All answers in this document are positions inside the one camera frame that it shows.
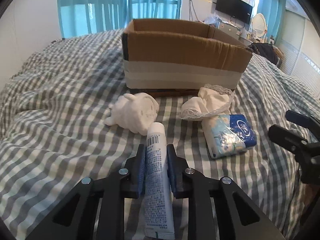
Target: black clamp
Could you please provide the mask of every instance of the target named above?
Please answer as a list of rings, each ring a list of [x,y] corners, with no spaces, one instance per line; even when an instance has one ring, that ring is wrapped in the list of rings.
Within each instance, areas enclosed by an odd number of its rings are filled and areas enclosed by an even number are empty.
[[[205,177],[167,146],[173,196],[188,198],[188,239],[215,239],[211,199],[214,199],[221,240],[284,240],[283,235],[250,197],[229,177]]]
[[[27,236],[26,240],[91,240],[100,199],[96,240],[124,239],[124,198],[139,198],[145,146],[124,168],[106,178],[83,178]]]
[[[167,146],[168,175],[176,198],[188,198],[188,239],[215,239],[211,198],[221,240],[284,240],[276,226],[229,177],[205,177]],[[124,239],[124,198],[139,198],[143,189],[145,146],[124,168],[96,181],[83,178],[28,235],[26,240],[92,240],[99,200],[96,240]]]
[[[289,122],[307,128],[320,140],[320,121],[314,116],[288,110],[285,117]],[[309,143],[307,139],[276,124],[269,128],[268,136],[272,142],[294,154],[294,159],[301,166],[302,183],[320,185],[320,142]]]

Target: blue tissue package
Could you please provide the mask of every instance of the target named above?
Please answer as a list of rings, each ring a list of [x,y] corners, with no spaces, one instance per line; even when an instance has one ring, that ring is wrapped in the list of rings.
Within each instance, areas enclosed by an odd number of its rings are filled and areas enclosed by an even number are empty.
[[[203,120],[202,127],[212,158],[244,152],[257,138],[243,114],[217,115]]]

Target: white plush toy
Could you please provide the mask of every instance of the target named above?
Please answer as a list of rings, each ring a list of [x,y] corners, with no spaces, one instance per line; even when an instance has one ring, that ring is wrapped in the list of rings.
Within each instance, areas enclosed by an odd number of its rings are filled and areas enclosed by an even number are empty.
[[[148,127],[158,115],[159,104],[146,93],[124,94],[109,108],[111,116],[106,118],[106,125],[118,124],[133,133],[147,135]]]

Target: bed sheet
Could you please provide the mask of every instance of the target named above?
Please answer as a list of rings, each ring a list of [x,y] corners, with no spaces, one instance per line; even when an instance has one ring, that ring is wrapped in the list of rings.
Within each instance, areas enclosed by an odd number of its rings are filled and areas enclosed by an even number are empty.
[[[0,216],[18,239],[26,235],[83,177],[103,178],[136,154],[145,137],[104,125],[109,103],[128,92],[122,69],[122,30],[56,41],[34,53],[1,93]],[[177,155],[205,176],[231,177],[287,239],[298,229],[305,186],[288,151],[271,143],[288,109],[318,116],[320,104],[300,80],[253,54],[230,107],[257,134],[245,154],[211,160],[200,122],[179,118],[188,97],[157,98],[157,122]],[[125,239],[144,236],[143,199],[125,200]],[[188,200],[173,200],[177,239],[188,232]]]

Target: toothpaste tube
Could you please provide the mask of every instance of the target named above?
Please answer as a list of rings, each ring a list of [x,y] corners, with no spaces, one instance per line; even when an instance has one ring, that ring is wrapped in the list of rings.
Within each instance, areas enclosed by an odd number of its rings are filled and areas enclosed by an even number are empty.
[[[146,150],[145,234],[160,239],[175,239],[170,182],[168,177],[167,139],[164,126],[149,126]]]

